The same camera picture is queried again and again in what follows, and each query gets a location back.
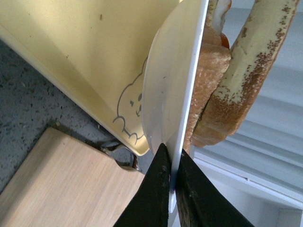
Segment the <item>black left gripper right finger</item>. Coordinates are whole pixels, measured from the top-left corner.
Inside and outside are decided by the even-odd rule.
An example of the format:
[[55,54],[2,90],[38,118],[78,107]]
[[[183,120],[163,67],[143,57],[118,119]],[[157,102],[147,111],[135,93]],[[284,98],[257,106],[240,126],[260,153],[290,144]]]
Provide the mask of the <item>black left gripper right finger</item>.
[[176,182],[182,227],[253,226],[211,183],[193,159],[182,152]]

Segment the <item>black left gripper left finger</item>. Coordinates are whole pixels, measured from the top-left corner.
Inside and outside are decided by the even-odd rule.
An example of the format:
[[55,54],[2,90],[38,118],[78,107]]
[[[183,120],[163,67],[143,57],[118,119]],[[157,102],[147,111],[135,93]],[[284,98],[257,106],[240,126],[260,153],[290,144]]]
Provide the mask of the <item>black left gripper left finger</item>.
[[115,227],[166,227],[168,225],[171,163],[167,147],[160,144],[137,191]]

